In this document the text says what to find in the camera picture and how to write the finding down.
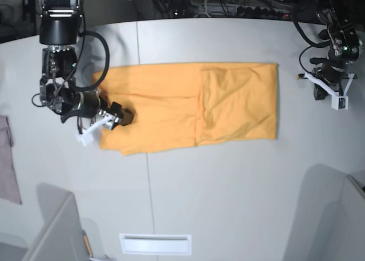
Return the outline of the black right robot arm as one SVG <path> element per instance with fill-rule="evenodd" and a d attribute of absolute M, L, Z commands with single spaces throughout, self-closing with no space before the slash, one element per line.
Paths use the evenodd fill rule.
<path fill-rule="evenodd" d="M 82 128 L 82 119 L 95 121 L 98 116 L 109 130 L 131 124 L 134 115 L 129 109 L 116 102 L 108 104 L 99 94 L 98 88 L 110 67 L 110 50 L 103 36 L 80 29 L 85 25 L 83 0 L 40 0 L 40 8 L 39 41 L 45 45 L 37 94 L 40 106 L 59 115 L 62 123 L 76 117 L 78 129 Z M 74 45 L 88 36 L 100 40 L 106 54 L 105 64 L 96 82 L 78 87 L 75 75 L 81 53 L 76 53 Z"/>

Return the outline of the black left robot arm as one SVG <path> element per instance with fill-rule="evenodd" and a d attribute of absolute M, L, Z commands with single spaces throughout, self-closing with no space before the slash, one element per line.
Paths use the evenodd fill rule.
<path fill-rule="evenodd" d="M 320 43 L 307 37 L 297 19 L 299 8 L 309 2 L 315 4 L 317 18 L 326 26 L 318 34 Z M 354 79 L 349 67 L 364 54 L 364 41 L 356 32 L 364 24 L 364 0 L 305 0 L 294 7 L 292 19 L 309 48 L 328 48 L 325 58 L 310 59 L 314 68 L 305 70 L 299 79 L 312 81 L 315 100 L 333 96 L 344 104 L 349 87 L 342 86 L 342 81 Z"/>

